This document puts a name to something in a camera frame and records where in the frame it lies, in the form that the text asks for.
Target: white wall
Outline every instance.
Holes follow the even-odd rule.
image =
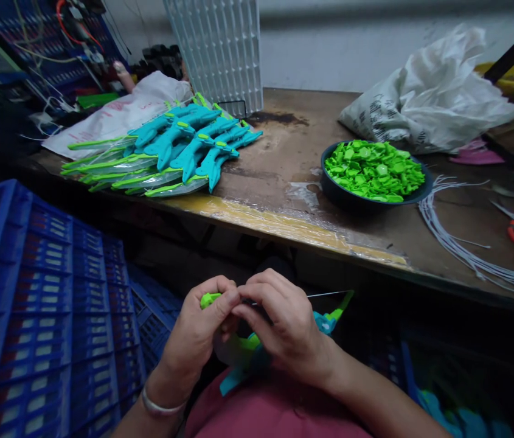
[[[364,91],[460,23],[487,31],[481,62],[497,60],[514,43],[514,0],[278,3],[259,1],[262,79],[268,87]],[[125,4],[134,12],[139,5],[142,19]],[[133,53],[130,62],[141,59],[149,45],[177,43],[161,0],[106,0],[106,5]]]

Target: bowl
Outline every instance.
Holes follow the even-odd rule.
[[[340,143],[348,143],[350,140],[344,142],[334,143],[322,154],[322,191],[324,195],[336,206],[346,211],[381,211],[386,210],[390,207],[396,207],[400,205],[415,204],[421,200],[424,200],[431,190],[433,189],[433,177],[431,176],[427,167],[420,162],[417,158],[411,156],[411,159],[418,162],[421,165],[421,172],[425,175],[425,181],[421,184],[417,190],[412,192],[410,195],[404,196],[404,201],[399,203],[388,203],[383,201],[375,201],[362,196],[355,195],[349,190],[346,190],[340,186],[332,177],[328,174],[325,169],[325,160],[330,157],[332,152],[338,147]]]

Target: red cable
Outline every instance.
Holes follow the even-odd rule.
[[[95,43],[97,43],[97,44],[99,45],[99,47],[100,47],[100,51],[101,51],[101,52],[103,52],[103,53],[105,53],[105,50],[103,49],[103,46],[101,46],[101,45],[100,45],[100,42],[98,42],[98,41],[96,40],[96,38],[94,38],[94,36],[92,36],[92,35],[90,34],[90,32],[88,32],[88,30],[86,30],[85,25],[84,25],[84,24],[80,24],[80,25],[82,26],[82,29],[86,32],[86,34],[90,37],[90,39],[91,39],[91,40],[93,40]]]
[[[70,36],[70,33],[66,31],[66,28],[64,27],[64,22],[62,21],[62,14],[60,13],[60,10],[62,9],[62,6],[66,3],[66,0],[58,0],[56,3],[56,16],[58,17],[58,22],[60,23],[60,27],[62,28],[62,32],[73,42],[76,44],[82,44],[81,41],[75,40],[73,37]]]

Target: bracelet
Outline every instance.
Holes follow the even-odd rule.
[[[168,417],[170,415],[175,415],[180,412],[187,403],[187,400],[179,405],[177,408],[162,408],[161,406],[156,405],[147,397],[147,390],[145,385],[143,386],[143,391],[141,391],[141,400],[143,400],[143,405],[145,409],[152,417]]]

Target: wooden table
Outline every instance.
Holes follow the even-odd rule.
[[[266,89],[265,109],[249,119],[265,132],[264,136],[243,149],[240,159],[223,166],[212,195],[132,199],[322,252],[436,290],[514,306],[514,293],[481,281],[441,247],[417,206],[400,206],[372,217],[357,216],[345,214],[324,197],[319,186],[320,157],[329,145],[353,137],[336,120],[357,96]],[[56,175],[64,162],[47,150],[34,158]],[[428,156],[424,161],[434,176],[443,173],[471,183],[504,181],[510,174],[504,166],[457,165],[444,156]],[[446,190],[437,196],[437,213],[452,235],[492,247],[467,245],[471,252],[514,270],[514,245],[506,234],[509,220],[488,202],[500,197],[490,187]],[[503,198],[502,202],[514,211],[514,198]]]

